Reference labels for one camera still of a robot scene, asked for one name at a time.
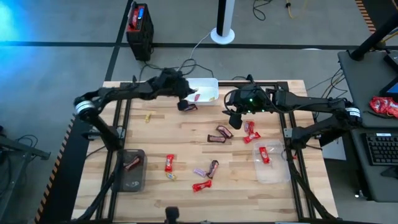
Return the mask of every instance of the wooden table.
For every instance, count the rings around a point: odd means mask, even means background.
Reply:
[[[302,80],[291,80],[288,83],[291,92],[306,96]],[[119,84],[105,82],[104,86]],[[177,98],[158,97],[153,101],[132,101],[125,149],[145,150],[148,159],[146,186],[143,192],[118,194],[114,222],[162,222],[168,206],[180,209],[180,221],[183,222],[297,220],[292,184],[260,184],[252,160],[253,143],[243,143],[242,138],[246,136],[244,129],[235,130],[228,126],[229,116],[221,113],[224,109],[222,99],[232,88],[220,87],[216,106],[200,107],[189,113],[177,111]],[[108,124],[112,124],[115,107],[115,102],[109,103],[101,113]],[[145,123],[144,119],[149,112],[152,112],[150,122]],[[295,118],[297,126],[313,124],[310,112],[296,111]],[[243,116],[243,120],[255,121],[255,130],[262,136],[262,140],[279,139],[283,142],[278,114],[249,114]],[[219,124],[229,127],[234,137],[225,144],[208,143],[207,135],[217,135],[215,128]],[[310,140],[308,144],[319,147],[316,140]],[[101,140],[93,141],[88,153],[101,146]],[[175,182],[165,176],[167,154],[175,154],[173,170],[178,177]],[[307,148],[303,150],[303,155],[312,191],[326,209],[337,216],[322,152]],[[79,217],[100,191],[105,159],[106,150],[103,150],[86,160],[73,218]],[[213,186],[193,193],[192,184],[204,182],[204,179],[192,172],[193,169],[208,170],[214,159],[218,160],[220,166],[213,179]],[[304,214],[308,216],[303,193],[300,193]],[[104,215],[108,212],[108,204],[105,203]]]

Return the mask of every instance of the desk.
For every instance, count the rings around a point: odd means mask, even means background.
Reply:
[[[291,92],[306,95],[302,80],[288,83]],[[106,87],[119,85],[119,82],[104,83]],[[242,138],[246,135],[243,129],[230,128],[234,138],[225,144],[206,141],[207,134],[217,134],[215,128],[218,124],[228,125],[229,117],[221,113],[222,99],[232,88],[220,87],[216,106],[200,107],[198,111],[189,113],[177,111],[177,98],[158,97],[153,101],[132,101],[124,148],[145,150],[148,158],[146,186],[143,192],[118,193],[114,222],[162,222],[168,206],[179,207],[180,221],[183,222],[297,220],[290,182],[260,184],[256,180],[252,161],[253,145],[243,143]],[[112,123],[115,107],[116,103],[112,102],[101,113],[108,124]],[[144,118],[150,111],[153,115],[150,122],[145,123]],[[295,117],[297,126],[313,124],[310,112],[296,111]],[[255,130],[263,140],[280,139],[283,142],[278,114],[250,114],[243,116],[243,119],[256,122]],[[308,144],[319,147],[316,140],[311,140]],[[101,140],[91,142],[88,153],[102,145]],[[176,155],[173,169],[178,179],[175,182],[166,178],[164,173],[167,154]],[[326,209],[337,216],[322,152],[305,149],[303,155],[313,192]],[[105,159],[106,151],[103,150],[85,161],[73,218],[79,217],[99,192]],[[203,182],[201,177],[193,174],[193,169],[207,170],[213,159],[220,163],[213,186],[193,193],[192,184]],[[304,197],[301,199],[308,216]],[[104,215],[108,212],[108,204],[105,203]]]
[[[398,133],[398,120],[382,119],[364,111],[371,110],[369,101],[373,96],[397,76],[396,72],[383,60],[385,52],[368,52],[362,61],[352,60],[348,52],[339,52],[341,68],[346,77],[354,104],[362,111],[364,129],[350,132],[346,138],[346,154],[355,154],[353,160],[358,164],[359,177],[364,182],[361,188],[369,191],[369,199],[377,202],[398,202],[398,180],[382,177],[380,173],[387,169],[384,166],[370,166],[367,150],[363,146],[362,133]]]

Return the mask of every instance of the concrete floor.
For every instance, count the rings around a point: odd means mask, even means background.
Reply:
[[[195,43],[215,26],[216,1],[145,2],[154,21],[155,42]],[[115,42],[126,3],[126,0],[1,1],[0,34],[6,31],[6,35],[0,35],[0,41]],[[294,6],[297,9],[302,3],[297,1]],[[358,45],[369,35],[354,0],[309,1],[304,16],[296,20],[289,19],[284,4],[283,0],[275,0],[264,6],[267,20],[261,22],[252,14],[252,1],[237,0],[234,43]],[[26,185],[13,199],[9,220],[34,218],[72,117],[73,99],[101,86],[112,51],[112,47],[0,47],[3,95],[0,124],[10,138],[34,134],[39,138],[37,147],[52,152],[48,161],[34,160],[29,165]],[[150,63],[161,67],[179,66],[190,51],[156,48]],[[197,49],[193,58],[212,69],[219,80],[250,73],[262,80],[301,79],[307,87],[331,77],[339,69],[334,50]],[[142,63],[134,59],[129,48],[121,48],[112,81],[131,80],[141,67]],[[147,69],[142,79],[158,74],[159,71]],[[210,74],[196,68],[190,76],[209,77]],[[326,82],[308,94],[320,96],[327,86]],[[339,87],[347,88],[345,82]],[[341,142],[328,148],[324,153],[331,156],[344,150]],[[395,223],[398,214],[393,211],[397,204],[357,200],[347,181],[341,181],[344,180],[341,173],[329,173],[341,218]]]

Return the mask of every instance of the keyboard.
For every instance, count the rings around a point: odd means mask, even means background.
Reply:
[[[372,166],[398,166],[398,134],[366,133],[363,140]]]

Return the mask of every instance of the black box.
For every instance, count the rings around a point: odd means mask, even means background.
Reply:
[[[136,2],[131,4],[126,37],[136,60],[150,60],[154,25],[150,19],[147,4],[137,4]]]

